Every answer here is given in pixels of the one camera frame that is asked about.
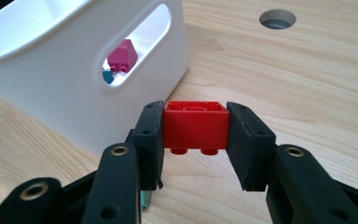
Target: light wood surface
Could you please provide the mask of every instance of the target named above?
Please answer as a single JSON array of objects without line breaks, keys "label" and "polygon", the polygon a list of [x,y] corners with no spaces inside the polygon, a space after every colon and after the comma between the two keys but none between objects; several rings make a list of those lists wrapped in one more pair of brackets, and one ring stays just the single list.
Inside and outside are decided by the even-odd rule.
[{"label": "light wood surface", "polygon": [[[263,27],[273,8],[295,13],[295,25]],[[278,144],[308,149],[358,188],[358,1],[185,0],[184,12],[190,65],[170,99],[248,105]],[[98,162],[0,98],[0,202],[26,180],[66,185]],[[163,181],[144,223],[270,222],[265,193],[241,191],[225,151],[167,152]]]}]

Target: teal lego piece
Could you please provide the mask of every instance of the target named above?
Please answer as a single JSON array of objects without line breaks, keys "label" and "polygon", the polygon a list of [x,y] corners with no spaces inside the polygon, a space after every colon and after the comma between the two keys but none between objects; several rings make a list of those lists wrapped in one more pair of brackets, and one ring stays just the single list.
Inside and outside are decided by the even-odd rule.
[{"label": "teal lego piece", "polygon": [[110,70],[103,70],[103,80],[107,84],[111,84],[115,78],[113,77],[113,72]]},{"label": "teal lego piece", "polygon": [[152,201],[152,191],[151,190],[142,190],[141,191],[141,206],[142,209],[150,207],[150,202]]}]

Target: white plastic bin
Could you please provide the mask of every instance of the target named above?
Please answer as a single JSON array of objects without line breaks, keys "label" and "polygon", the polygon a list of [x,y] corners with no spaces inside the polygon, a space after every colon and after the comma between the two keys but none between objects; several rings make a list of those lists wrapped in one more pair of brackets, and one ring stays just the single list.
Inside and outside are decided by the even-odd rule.
[{"label": "white plastic bin", "polygon": [[[103,63],[124,38],[138,61],[106,84]],[[16,0],[0,10],[0,95],[101,154],[169,96],[186,50],[178,0]]]}]

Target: pink lego brick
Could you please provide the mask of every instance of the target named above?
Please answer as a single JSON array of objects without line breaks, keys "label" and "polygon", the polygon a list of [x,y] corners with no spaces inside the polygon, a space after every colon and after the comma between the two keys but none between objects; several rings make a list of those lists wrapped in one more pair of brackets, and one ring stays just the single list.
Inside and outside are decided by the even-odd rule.
[{"label": "pink lego brick", "polygon": [[130,39],[125,39],[121,44],[107,57],[107,63],[110,70],[114,73],[119,71],[128,73],[136,64],[138,54],[133,47]]}]

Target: lego brick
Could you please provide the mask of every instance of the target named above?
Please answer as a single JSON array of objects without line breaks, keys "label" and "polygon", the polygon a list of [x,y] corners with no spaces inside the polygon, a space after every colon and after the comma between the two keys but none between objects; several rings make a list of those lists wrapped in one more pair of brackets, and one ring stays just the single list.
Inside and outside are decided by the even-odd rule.
[{"label": "lego brick", "polygon": [[107,84],[112,83],[115,80],[115,78],[113,77],[113,72],[110,70],[103,70],[103,80]]},{"label": "lego brick", "polygon": [[151,190],[142,190],[141,191],[141,206],[143,209],[150,207],[152,201],[152,193]]},{"label": "lego brick", "polygon": [[215,155],[227,148],[229,112],[218,102],[169,101],[163,120],[164,147],[173,154],[200,149]]},{"label": "lego brick", "polygon": [[138,60],[138,54],[130,39],[125,39],[121,44],[107,57],[107,63],[110,70],[114,73],[119,71],[128,73],[135,66]]}]

